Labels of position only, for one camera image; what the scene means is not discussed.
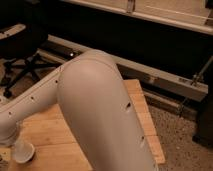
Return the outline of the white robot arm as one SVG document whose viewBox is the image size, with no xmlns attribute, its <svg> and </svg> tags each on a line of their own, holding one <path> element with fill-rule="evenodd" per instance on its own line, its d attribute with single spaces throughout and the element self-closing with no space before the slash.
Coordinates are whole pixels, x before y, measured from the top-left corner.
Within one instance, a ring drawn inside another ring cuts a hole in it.
<svg viewBox="0 0 213 171">
<path fill-rule="evenodd" d="M 89 50 L 0 107 L 0 147 L 20 122 L 57 104 L 94 171 L 159 171 L 134 104 L 110 54 Z"/>
</svg>

